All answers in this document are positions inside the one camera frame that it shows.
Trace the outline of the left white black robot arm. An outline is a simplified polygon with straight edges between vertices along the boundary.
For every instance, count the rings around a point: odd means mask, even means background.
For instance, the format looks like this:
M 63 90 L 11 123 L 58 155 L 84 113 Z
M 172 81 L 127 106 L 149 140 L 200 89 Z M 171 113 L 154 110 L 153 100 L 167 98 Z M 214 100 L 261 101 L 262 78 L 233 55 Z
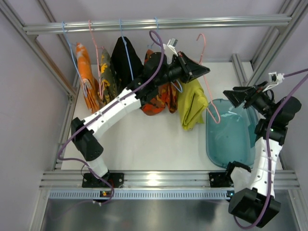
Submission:
M 122 92 L 96 113 L 84 118 L 74 118 L 71 123 L 72 142 L 84 157 L 96 178 L 107 179 L 108 167 L 103 160 L 104 148 L 99 138 L 127 114 L 149 103 L 164 84 L 179 80 L 191 83 L 210 72 L 208 67 L 196 63 L 183 52 L 174 54 L 171 62 L 166 55 L 152 53 L 143 66 L 142 73 Z

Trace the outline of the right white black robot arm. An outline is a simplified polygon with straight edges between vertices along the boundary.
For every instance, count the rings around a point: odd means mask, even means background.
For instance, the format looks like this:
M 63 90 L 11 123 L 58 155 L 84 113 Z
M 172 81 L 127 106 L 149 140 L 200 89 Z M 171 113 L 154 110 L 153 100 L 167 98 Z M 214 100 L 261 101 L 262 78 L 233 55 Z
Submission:
M 234 107 L 253 107 L 263 116 L 255 128 L 253 166 L 234 161 L 228 164 L 226 170 L 226 177 L 234 187 L 228 212 L 235 220 L 248 222 L 248 229 L 263 228 L 281 209 L 274 193 L 277 160 L 285 142 L 287 126 L 302 106 L 291 94 L 276 103 L 274 96 L 267 94 L 270 91 L 267 82 L 263 82 L 223 92 Z

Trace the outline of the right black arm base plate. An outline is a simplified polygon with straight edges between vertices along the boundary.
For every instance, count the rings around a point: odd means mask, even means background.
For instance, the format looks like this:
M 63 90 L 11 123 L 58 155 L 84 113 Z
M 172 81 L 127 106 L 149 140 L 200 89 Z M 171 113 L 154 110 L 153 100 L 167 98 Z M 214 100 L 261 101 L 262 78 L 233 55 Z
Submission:
M 211 188 L 229 188 L 233 187 L 233 181 L 230 173 L 227 172 L 210 172 L 209 182 Z

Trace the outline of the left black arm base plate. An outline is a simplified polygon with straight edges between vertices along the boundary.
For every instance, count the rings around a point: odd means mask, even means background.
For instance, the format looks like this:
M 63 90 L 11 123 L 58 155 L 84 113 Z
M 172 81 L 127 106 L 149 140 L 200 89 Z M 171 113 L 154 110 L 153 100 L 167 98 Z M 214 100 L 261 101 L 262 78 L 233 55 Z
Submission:
M 124 183 L 124 173 L 109 173 L 104 178 L 113 188 L 121 188 Z M 109 188 L 109 186 L 91 173 L 83 175 L 82 188 Z

